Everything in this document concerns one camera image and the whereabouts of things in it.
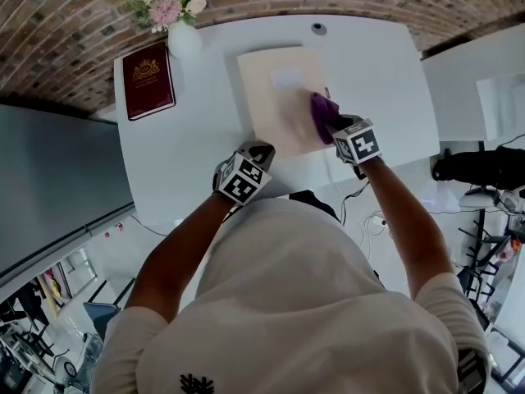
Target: gold emblem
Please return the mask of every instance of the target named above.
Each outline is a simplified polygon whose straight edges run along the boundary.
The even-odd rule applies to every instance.
[[[157,66],[155,60],[143,60],[138,67],[135,68],[133,73],[133,81],[142,80],[146,77],[150,77],[155,73],[158,73],[161,69]]]

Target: pink flower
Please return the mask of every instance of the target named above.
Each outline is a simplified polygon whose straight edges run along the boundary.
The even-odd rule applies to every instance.
[[[155,0],[149,9],[149,19],[158,30],[169,28],[180,14],[178,0]]]

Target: white t-shirt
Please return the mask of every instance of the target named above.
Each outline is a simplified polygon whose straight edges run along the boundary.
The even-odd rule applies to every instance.
[[[455,394],[463,349],[489,374],[454,274],[415,301],[389,292],[335,219],[291,200],[251,204],[226,225],[171,323],[139,307],[110,322],[94,394],[212,392],[182,380],[216,394]]]

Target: beige folder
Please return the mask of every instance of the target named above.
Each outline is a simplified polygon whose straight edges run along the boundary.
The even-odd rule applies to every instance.
[[[310,113],[310,94],[326,96],[322,61],[314,48],[277,48],[238,56],[255,136],[277,158],[324,149]]]

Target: white vase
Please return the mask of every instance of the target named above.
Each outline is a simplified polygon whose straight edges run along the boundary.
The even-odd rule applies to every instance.
[[[185,60],[200,53],[203,39],[194,26],[177,21],[168,31],[167,47],[173,57]]]

